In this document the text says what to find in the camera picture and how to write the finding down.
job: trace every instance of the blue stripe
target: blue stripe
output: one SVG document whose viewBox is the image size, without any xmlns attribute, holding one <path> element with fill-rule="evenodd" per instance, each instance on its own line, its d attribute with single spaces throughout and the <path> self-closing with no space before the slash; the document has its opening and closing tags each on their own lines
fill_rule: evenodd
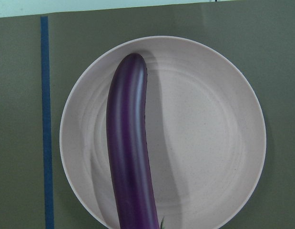
<svg viewBox="0 0 295 229">
<path fill-rule="evenodd" d="M 46 229 L 54 229 L 48 17 L 41 17 L 43 175 Z"/>
</svg>

